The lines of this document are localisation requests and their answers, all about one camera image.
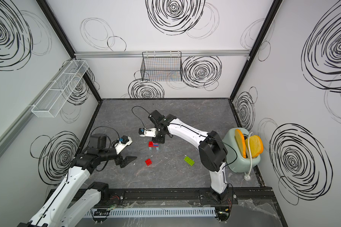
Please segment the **long green lego brick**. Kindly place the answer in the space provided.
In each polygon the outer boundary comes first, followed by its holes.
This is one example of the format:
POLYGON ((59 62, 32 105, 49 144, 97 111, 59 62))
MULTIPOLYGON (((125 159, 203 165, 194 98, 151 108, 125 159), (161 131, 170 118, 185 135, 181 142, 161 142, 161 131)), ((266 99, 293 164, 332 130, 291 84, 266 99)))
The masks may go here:
POLYGON ((188 156, 184 158, 184 161, 188 163, 190 166, 193 166, 195 164, 195 161, 189 158, 188 156))

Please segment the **red long lego brick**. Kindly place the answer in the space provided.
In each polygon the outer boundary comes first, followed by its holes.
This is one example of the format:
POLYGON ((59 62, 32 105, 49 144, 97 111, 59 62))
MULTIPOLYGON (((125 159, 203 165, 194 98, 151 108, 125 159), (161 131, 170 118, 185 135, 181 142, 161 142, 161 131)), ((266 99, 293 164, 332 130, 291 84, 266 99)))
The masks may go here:
POLYGON ((148 143, 148 147, 151 147, 151 148, 154 148, 154 145, 155 143, 153 143, 152 141, 150 141, 149 143, 148 143))

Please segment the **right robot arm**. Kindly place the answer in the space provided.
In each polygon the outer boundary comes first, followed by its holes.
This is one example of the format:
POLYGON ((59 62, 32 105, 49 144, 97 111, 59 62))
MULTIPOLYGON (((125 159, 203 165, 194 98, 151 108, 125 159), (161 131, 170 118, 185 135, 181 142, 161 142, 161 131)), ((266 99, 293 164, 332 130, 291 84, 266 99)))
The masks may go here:
POLYGON ((225 180, 226 156, 228 151, 216 131, 206 132, 193 128, 182 122, 176 116, 164 116, 157 110, 148 115, 154 128, 139 131, 141 137, 151 137, 152 142, 165 143, 165 136, 177 136, 192 144, 199 150, 202 165, 209 171, 211 177, 211 192, 222 201, 228 193, 228 183, 225 180))

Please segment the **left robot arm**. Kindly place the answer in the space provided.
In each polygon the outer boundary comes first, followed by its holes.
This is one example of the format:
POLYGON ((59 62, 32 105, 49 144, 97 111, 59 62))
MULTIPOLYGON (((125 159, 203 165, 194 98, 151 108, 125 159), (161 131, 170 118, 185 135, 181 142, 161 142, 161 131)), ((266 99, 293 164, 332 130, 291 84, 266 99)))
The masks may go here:
POLYGON ((88 146, 71 162, 70 168, 45 202, 43 207, 27 223, 20 227, 74 227, 97 204, 110 201, 109 185, 107 183, 92 183, 74 204, 73 198, 81 186, 102 162, 113 160, 116 165, 124 168, 136 160, 135 156, 123 157, 121 151, 132 144, 129 136, 122 136, 115 143, 106 146, 106 134, 97 133, 90 136, 88 146))

